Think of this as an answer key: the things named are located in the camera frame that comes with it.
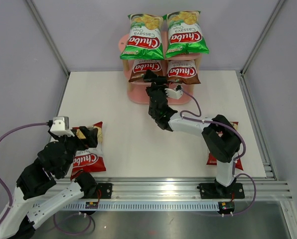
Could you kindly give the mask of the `green Chuba chips bag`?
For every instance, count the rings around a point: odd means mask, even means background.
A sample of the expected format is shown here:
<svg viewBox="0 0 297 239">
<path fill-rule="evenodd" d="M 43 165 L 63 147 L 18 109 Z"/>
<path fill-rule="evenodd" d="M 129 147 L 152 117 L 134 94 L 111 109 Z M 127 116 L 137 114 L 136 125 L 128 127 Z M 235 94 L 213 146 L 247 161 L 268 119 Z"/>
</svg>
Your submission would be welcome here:
<svg viewBox="0 0 297 239">
<path fill-rule="evenodd" d="M 163 16 L 167 24 L 166 58 L 182 54 L 208 54 L 209 48 L 199 24 L 200 11 L 182 10 Z"/>
<path fill-rule="evenodd" d="M 120 54 L 122 60 L 163 60 L 161 27 L 164 19 L 159 15 L 136 13 L 128 15 L 130 32 Z"/>
</svg>

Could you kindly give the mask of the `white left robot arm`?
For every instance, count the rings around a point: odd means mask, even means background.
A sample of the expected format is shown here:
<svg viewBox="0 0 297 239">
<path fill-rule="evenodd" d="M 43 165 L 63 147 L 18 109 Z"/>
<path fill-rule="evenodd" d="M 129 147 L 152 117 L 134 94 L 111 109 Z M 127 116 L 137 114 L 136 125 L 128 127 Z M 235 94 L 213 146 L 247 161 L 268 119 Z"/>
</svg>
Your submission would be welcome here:
<svg viewBox="0 0 297 239">
<path fill-rule="evenodd" d="M 64 178 L 78 151 L 98 145 L 97 128 L 81 126 L 76 129 L 49 134 L 55 139 L 37 154 L 34 162 L 24 168 L 16 181 L 14 191 L 7 189 L 9 202 L 0 214 L 0 239 L 22 239 L 33 236 L 49 217 L 70 202 L 80 198 L 92 198 L 97 183 L 88 172 L 81 172 L 70 185 L 41 204 L 33 205 L 52 187 L 57 179 Z"/>
</svg>

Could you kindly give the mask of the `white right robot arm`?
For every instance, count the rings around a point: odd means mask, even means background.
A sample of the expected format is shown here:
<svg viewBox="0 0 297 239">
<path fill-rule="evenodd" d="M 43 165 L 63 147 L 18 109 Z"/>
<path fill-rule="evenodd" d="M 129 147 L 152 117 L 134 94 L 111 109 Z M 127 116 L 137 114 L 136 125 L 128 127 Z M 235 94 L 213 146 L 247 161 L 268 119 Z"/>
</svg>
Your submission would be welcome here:
<svg viewBox="0 0 297 239">
<path fill-rule="evenodd" d="M 243 199 L 244 189 L 237 182 L 235 168 L 237 161 L 244 155 L 246 144 L 233 125 L 223 116 L 202 119 L 201 114 L 186 117 L 184 111 L 178 112 L 168 105 L 168 99 L 179 99 L 185 90 L 181 86 L 170 89 L 166 77 L 158 76 L 152 70 L 146 70 L 144 82 L 149 97 L 148 114 L 162 129 L 180 131 L 202 137 L 208 151 L 216 159 L 217 174 L 214 182 L 200 183 L 197 189 L 202 199 Z"/>
</svg>

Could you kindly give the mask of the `brown Chuba barbeque chips bag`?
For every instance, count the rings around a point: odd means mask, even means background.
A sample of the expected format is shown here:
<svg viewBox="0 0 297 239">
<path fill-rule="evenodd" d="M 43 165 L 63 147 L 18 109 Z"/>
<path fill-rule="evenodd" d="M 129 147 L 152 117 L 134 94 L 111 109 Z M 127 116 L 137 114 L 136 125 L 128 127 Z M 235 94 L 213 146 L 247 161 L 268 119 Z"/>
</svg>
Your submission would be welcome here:
<svg viewBox="0 0 297 239">
<path fill-rule="evenodd" d="M 186 85 L 200 84 L 194 60 L 171 60 L 168 62 L 166 80 Z"/>
</svg>

